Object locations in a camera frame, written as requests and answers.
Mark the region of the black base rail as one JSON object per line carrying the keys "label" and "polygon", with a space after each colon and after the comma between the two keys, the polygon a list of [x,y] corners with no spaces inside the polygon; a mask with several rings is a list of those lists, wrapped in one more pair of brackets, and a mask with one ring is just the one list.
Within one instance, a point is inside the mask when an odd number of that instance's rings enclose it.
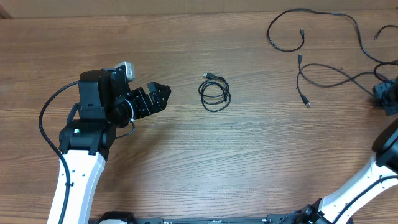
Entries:
{"label": "black base rail", "polygon": [[270,223],[293,223],[296,214],[293,211],[288,214],[270,214],[265,217],[233,217],[233,218],[181,218],[164,219],[136,218],[132,212],[106,212],[100,218],[90,218],[89,224],[100,223],[131,223],[131,224],[270,224]]}

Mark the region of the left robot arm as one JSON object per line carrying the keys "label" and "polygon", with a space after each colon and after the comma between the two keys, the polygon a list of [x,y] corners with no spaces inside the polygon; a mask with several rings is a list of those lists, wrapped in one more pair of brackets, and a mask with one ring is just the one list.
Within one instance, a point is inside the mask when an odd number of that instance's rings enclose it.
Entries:
{"label": "left robot arm", "polygon": [[134,79],[134,67],[127,62],[80,74],[80,100],[60,131],[60,145],[53,147],[60,168],[48,223],[88,223],[116,130],[165,109],[169,86],[150,82],[145,93],[130,89]]}

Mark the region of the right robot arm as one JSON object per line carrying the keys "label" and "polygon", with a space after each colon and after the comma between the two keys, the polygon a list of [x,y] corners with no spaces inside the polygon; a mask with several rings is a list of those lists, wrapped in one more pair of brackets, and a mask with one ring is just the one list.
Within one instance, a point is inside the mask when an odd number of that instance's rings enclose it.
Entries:
{"label": "right robot arm", "polygon": [[296,213],[293,223],[348,223],[361,207],[397,185],[397,120],[374,141],[373,154],[349,181]]}

